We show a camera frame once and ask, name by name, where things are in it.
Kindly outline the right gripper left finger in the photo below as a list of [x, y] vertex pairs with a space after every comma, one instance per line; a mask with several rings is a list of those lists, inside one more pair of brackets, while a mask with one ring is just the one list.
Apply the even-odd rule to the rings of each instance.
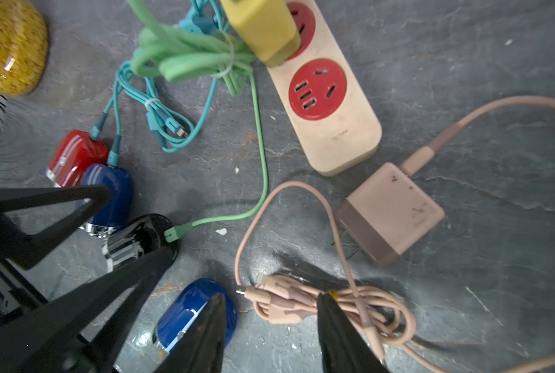
[[156, 372], [221, 372], [226, 328], [226, 299], [214, 295]]

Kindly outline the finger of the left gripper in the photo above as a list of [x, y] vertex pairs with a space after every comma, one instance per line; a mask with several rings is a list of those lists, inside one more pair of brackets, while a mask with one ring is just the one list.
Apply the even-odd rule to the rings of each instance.
[[0, 259], [35, 267], [109, 198], [103, 185], [0, 189]]
[[[139, 312], [174, 261], [168, 247], [83, 284], [4, 323], [0, 310], [0, 372], [110, 372]], [[130, 295], [88, 344], [79, 334], [126, 290]]]

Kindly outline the yellow-green charger adapter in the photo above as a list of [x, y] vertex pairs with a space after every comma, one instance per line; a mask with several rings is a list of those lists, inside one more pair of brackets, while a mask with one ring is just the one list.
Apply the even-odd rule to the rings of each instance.
[[274, 68], [298, 51], [301, 37], [283, 0], [222, 0], [233, 29], [257, 58]]

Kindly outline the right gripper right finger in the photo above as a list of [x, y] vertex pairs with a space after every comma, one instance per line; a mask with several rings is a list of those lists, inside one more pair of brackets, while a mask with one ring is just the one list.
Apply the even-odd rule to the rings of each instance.
[[389, 372], [330, 295], [317, 299], [323, 372]]

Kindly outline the blue striped shaver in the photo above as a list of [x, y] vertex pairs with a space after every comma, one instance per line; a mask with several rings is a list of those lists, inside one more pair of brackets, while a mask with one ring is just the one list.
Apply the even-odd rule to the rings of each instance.
[[224, 287], [218, 281], [209, 278], [197, 279], [185, 287], [156, 324], [152, 343], [169, 354], [198, 318], [208, 301], [217, 294], [223, 295], [226, 299], [225, 345], [228, 346], [237, 327], [236, 305]]

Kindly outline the pink charger adapter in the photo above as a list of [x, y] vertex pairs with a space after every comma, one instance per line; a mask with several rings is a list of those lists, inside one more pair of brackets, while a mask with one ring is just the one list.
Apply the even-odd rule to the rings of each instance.
[[380, 267], [402, 256], [445, 217], [443, 209], [392, 163], [341, 203], [336, 219]]

